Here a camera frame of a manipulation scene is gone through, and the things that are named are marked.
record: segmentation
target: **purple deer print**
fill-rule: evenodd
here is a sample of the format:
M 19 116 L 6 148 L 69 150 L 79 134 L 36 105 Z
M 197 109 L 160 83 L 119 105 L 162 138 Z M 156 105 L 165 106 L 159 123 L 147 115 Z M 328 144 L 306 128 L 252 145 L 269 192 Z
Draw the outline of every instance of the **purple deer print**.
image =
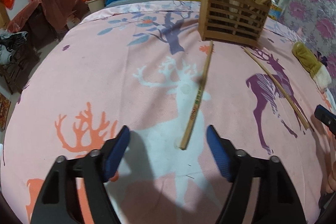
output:
M 276 71 L 276 75 L 273 75 L 273 77 L 281 84 L 281 86 L 284 88 L 284 90 L 288 93 L 290 98 L 293 100 L 294 104 L 297 105 L 297 107 L 301 110 L 301 113 L 305 116 L 301 106 L 299 105 L 298 101 L 294 97 L 294 92 L 291 87 L 291 84 L 289 82 L 289 79 L 287 75 L 284 72 L 284 68 L 278 63 L 279 59 L 274 59 L 273 54 L 268 55 L 265 52 L 261 50 L 254 50 L 257 55 L 253 54 L 258 59 L 261 59 L 263 61 L 266 61 L 268 64 L 272 66 L 272 68 Z M 285 128 L 288 130 L 288 132 L 293 135 L 295 138 L 297 138 L 297 134 L 291 130 L 284 120 L 280 117 L 280 114 L 278 112 L 277 105 L 275 103 L 276 96 L 278 95 L 279 98 L 284 98 L 282 92 L 275 86 L 272 79 L 267 74 L 261 74 L 257 73 L 250 78 L 246 80 L 246 85 L 251 88 L 254 95 L 257 97 L 257 106 L 255 110 L 253 111 L 255 121 L 257 122 L 258 126 L 258 133 L 259 133 L 259 139 L 261 146 L 267 151 L 269 155 L 273 153 L 273 150 L 270 149 L 270 147 L 266 144 L 265 139 L 263 137 L 263 130 L 261 127 L 261 115 L 267 105 L 267 102 L 270 102 L 272 106 L 273 114 L 276 115 L 280 122 L 285 126 Z M 299 120 L 298 115 L 295 113 L 295 116 L 297 118 L 297 121 L 300 125 L 301 129 L 301 123 Z

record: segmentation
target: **purple floral fabric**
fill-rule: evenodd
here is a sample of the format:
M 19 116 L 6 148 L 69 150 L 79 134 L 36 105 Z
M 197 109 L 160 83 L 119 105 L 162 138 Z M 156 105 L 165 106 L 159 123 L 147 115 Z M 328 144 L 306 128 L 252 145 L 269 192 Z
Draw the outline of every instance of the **purple floral fabric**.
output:
M 333 79 L 329 87 L 336 98 L 336 0 L 291 0 L 280 22 L 300 33 L 307 47 L 328 59 Z

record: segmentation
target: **orange antler print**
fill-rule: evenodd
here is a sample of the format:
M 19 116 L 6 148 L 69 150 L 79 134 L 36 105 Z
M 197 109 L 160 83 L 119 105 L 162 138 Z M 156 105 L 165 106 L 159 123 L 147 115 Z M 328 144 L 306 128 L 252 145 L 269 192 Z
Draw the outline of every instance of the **orange antler print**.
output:
M 83 112 L 79 112 L 79 114 L 75 117 L 78 121 L 73 123 L 72 129 L 76 135 L 76 145 L 75 147 L 70 146 L 61 131 L 62 122 L 67 117 L 67 115 L 59 115 L 58 121 L 55 121 L 55 128 L 56 134 L 59 140 L 62 143 L 63 148 L 68 150 L 69 152 L 76 153 L 76 158 L 85 156 L 86 153 L 90 152 L 93 149 L 100 149 L 104 144 L 104 138 L 107 135 L 108 131 L 105 131 L 107 127 L 110 125 L 110 121 L 105 121 L 106 114 L 102 112 L 100 125 L 97 129 L 93 128 L 93 114 L 91 111 L 91 104 L 89 102 L 86 103 L 87 109 Z M 110 129 L 110 138 L 115 138 L 117 122 L 114 121 L 111 129 Z M 82 138 L 86 132 L 89 132 L 91 137 L 91 143 L 87 146 L 82 145 Z M 115 176 L 111 178 L 111 181 L 117 181 L 119 178 L 118 172 L 116 172 Z M 82 210 L 82 215 L 84 218 L 85 224 L 93 224 L 93 219 L 90 212 L 90 207 L 87 201 L 86 192 L 85 192 L 85 185 L 83 179 L 80 179 L 80 188 L 78 189 L 78 197 L 79 203 Z M 27 186 L 29 187 L 29 194 L 30 194 L 30 204 L 26 206 L 28 219 L 30 221 L 31 214 L 33 213 L 33 209 L 37 200 L 38 193 L 42 187 L 43 180 L 41 179 L 32 179 L 28 180 Z
M 87 105 L 87 110 L 84 110 L 84 113 L 82 111 L 79 112 L 79 114 L 76 116 L 76 119 L 79 120 L 78 124 L 74 122 L 72 126 L 72 129 L 76 135 L 75 147 L 71 147 L 65 141 L 64 136 L 61 131 L 62 122 L 67 116 L 64 115 L 62 117 L 61 115 L 59 115 L 58 122 L 55 122 L 57 136 L 59 140 L 61 141 L 63 148 L 65 148 L 69 152 L 73 152 L 73 153 L 90 152 L 93 149 L 100 149 L 101 146 L 104 144 L 104 138 L 107 134 L 107 131 L 105 131 L 101 136 L 100 136 L 100 132 L 104 131 L 109 126 L 110 121 L 105 121 L 106 114 L 105 112 L 102 112 L 99 127 L 97 129 L 93 129 L 92 127 L 93 115 L 91 111 L 91 104 L 87 102 L 86 105 Z M 115 126 L 116 126 L 116 121 L 111 128 L 111 134 L 112 134 L 112 131 L 114 133 Z M 82 138 L 87 131 L 89 131 L 90 133 L 91 144 L 87 146 L 83 146 Z

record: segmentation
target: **screw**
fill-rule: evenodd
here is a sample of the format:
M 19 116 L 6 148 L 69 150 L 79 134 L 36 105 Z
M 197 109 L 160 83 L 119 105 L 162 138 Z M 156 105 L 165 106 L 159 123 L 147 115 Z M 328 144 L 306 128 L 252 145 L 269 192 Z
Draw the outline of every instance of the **screw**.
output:
M 246 152 L 242 149 L 239 149 L 236 151 L 236 155 L 239 157 L 245 157 L 246 156 Z
M 59 157 L 57 157 L 57 159 L 56 159 L 56 162 L 63 162 L 63 161 L 65 161 L 67 158 L 65 157 L 65 156 L 59 156 Z
M 278 162 L 280 162 L 280 159 L 277 156 L 272 156 L 271 161 L 273 161 L 275 163 L 278 163 Z
M 100 150 L 99 149 L 94 149 L 90 152 L 90 156 L 91 157 L 96 157 L 100 154 Z

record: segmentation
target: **blue tree print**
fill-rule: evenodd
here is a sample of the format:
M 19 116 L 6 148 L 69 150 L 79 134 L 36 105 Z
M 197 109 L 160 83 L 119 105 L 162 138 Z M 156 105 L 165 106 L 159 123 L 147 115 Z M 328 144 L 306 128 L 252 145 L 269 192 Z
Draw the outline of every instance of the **blue tree print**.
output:
M 133 35 L 134 37 L 139 37 L 146 36 L 146 39 L 143 39 L 142 42 L 139 42 L 139 38 L 136 40 L 130 42 L 128 46 L 134 45 L 134 44 L 139 44 L 139 43 L 144 43 L 147 42 L 149 39 L 148 35 L 156 37 L 158 40 L 169 44 L 169 49 L 170 53 L 172 55 L 176 54 L 177 52 L 184 52 L 184 48 L 180 45 L 179 43 L 179 34 L 185 30 L 188 30 L 190 28 L 193 28 L 196 26 L 196 24 L 192 24 L 187 27 L 182 27 L 185 20 L 189 19 L 191 17 L 192 12 L 188 12 L 186 17 L 183 17 L 182 12 L 179 11 L 172 11 L 172 12 L 167 12 L 165 15 L 165 22 L 164 24 L 158 24 L 155 22 L 157 19 L 156 17 L 143 17 L 143 20 L 141 23 L 137 24 L 138 27 L 151 27 L 150 29 L 147 29 L 148 34 L 145 33 L 138 33 Z M 177 20 L 176 23 L 173 23 L 172 20 L 174 18 L 172 15 L 175 14 L 177 16 L 180 16 L 181 19 Z

